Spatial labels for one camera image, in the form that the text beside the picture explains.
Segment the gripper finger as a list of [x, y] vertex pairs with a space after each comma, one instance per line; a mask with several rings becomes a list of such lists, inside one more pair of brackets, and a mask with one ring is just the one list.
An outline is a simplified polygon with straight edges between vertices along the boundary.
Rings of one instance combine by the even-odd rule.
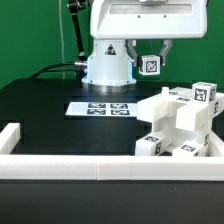
[[166, 65], [166, 57], [172, 48], [172, 41], [171, 40], [164, 40], [163, 41], [163, 47], [159, 53], [160, 56], [160, 65], [165, 66]]
[[139, 56], [135, 50], [136, 41], [135, 40], [128, 40], [127, 41], [127, 47], [129, 49], [129, 52], [131, 54], [131, 57], [133, 58], [133, 63], [136, 67], [139, 66]]

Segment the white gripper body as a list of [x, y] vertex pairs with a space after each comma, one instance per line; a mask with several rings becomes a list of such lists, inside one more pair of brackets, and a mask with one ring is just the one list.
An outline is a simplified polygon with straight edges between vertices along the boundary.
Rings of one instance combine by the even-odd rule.
[[201, 38], [207, 0], [94, 0], [90, 33], [95, 39]]

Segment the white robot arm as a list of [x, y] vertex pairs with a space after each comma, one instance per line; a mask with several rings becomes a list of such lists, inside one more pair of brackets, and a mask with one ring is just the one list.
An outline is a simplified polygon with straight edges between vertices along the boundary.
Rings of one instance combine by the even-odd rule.
[[93, 52], [82, 83], [120, 92], [136, 84], [134, 68], [158, 75], [174, 39], [201, 38], [207, 31], [207, 0], [93, 0]]

